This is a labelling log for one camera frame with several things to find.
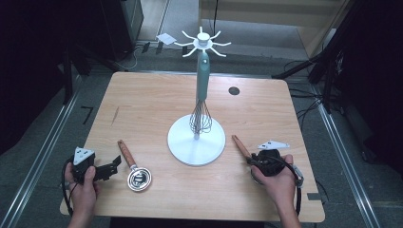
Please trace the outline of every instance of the hand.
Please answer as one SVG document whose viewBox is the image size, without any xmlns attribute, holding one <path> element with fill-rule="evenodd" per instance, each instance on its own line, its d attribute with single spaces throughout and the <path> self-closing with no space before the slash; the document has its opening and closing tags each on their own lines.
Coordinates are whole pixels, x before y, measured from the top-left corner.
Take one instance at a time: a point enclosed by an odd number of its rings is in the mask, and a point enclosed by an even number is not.
<svg viewBox="0 0 403 228">
<path fill-rule="evenodd" d="M 100 186 L 94 182 L 95 167 L 90 166 L 85 174 L 84 184 L 76 183 L 72 175 L 72 163 L 66 167 L 65 179 L 69 182 L 69 190 L 73 201 L 74 213 L 68 227 L 89 227 L 94 217 L 95 202 Z"/>
<path fill-rule="evenodd" d="M 293 164 L 293 156 L 286 155 L 284 160 Z M 253 175 L 265 186 L 266 192 L 275 203 L 282 227 L 300 227 L 297 212 L 294 208 L 296 179 L 291 170 L 285 167 L 273 177 L 265 177 L 260 170 L 252 165 Z"/>
</svg>

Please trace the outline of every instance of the black hole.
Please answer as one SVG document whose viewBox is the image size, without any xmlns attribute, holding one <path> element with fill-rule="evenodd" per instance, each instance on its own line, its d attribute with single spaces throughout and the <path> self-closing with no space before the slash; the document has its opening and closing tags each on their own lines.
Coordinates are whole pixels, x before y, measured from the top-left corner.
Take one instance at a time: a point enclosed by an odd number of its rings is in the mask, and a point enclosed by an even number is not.
<svg viewBox="0 0 403 228">
<path fill-rule="evenodd" d="M 239 90 L 237 87 L 235 87 L 235 86 L 230 87 L 230 88 L 228 89 L 228 92 L 229 92 L 231 95 L 234 95 L 234 96 L 240 94 L 240 90 Z"/>
</svg>

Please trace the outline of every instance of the human hand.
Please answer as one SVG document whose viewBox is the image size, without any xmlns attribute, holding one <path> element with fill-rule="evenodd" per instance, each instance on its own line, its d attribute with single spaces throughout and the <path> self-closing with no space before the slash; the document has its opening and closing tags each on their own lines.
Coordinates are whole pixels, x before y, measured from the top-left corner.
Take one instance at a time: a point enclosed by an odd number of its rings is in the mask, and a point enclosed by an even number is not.
<svg viewBox="0 0 403 228">
<path fill-rule="evenodd" d="M 293 164 L 293 156 L 286 155 L 284 160 Z M 292 171 L 285 167 L 273 177 L 264 176 L 260 170 L 252 165 L 253 175 L 263 183 L 267 194 L 275 203 L 283 227 L 300 227 L 297 212 L 294 208 L 296 193 L 296 178 Z"/>
<path fill-rule="evenodd" d="M 85 174 L 84 184 L 74 181 L 72 163 L 66 167 L 65 179 L 69 182 L 69 190 L 73 201 L 74 213 L 68 227 L 89 227 L 94 217 L 95 202 L 101 192 L 97 182 L 94 182 L 95 167 L 90 166 Z"/>
</svg>

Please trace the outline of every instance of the orange wooden handle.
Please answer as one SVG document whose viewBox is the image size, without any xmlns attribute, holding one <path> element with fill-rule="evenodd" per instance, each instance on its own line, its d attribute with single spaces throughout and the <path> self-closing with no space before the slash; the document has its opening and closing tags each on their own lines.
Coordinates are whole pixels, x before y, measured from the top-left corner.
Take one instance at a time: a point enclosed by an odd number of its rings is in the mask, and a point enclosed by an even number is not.
<svg viewBox="0 0 403 228">
<path fill-rule="evenodd" d="M 127 146 L 125 145 L 123 140 L 118 141 L 119 148 L 121 149 L 122 154 L 125 157 L 125 160 L 128 164 L 129 167 L 131 167 L 133 164 L 136 164 L 136 162 L 133 159 L 133 156 L 130 153 L 130 150 L 128 150 Z"/>
<path fill-rule="evenodd" d="M 243 156 L 245 158 L 250 158 L 251 154 L 249 153 L 249 151 L 246 149 L 246 147 L 242 144 L 242 142 L 240 141 L 240 139 L 238 139 L 238 137 L 236 135 L 232 136 L 232 139 L 235 141 L 235 144 L 238 146 L 238 148 L 240 149 L 240 152 L 242 152 Z"/>
</svg>

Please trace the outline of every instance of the white round base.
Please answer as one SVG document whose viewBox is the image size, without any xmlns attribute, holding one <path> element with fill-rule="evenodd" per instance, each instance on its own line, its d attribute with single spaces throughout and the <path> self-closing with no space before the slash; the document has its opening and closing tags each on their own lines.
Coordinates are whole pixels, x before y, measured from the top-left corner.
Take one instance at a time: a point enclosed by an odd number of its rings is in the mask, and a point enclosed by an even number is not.
<svg viewBox="0 0 403 228">
<path fill-rule="evenodd" d="M 221 125 L 212 119 L 211 130 L 201 133 L 198 139 L 190 129 L 190 116 L 179 118 L 168 132 L 168 146 L 179 161 L 201 166 L 214 161 L 225 147 L 225 133 Z"/>
</svg>

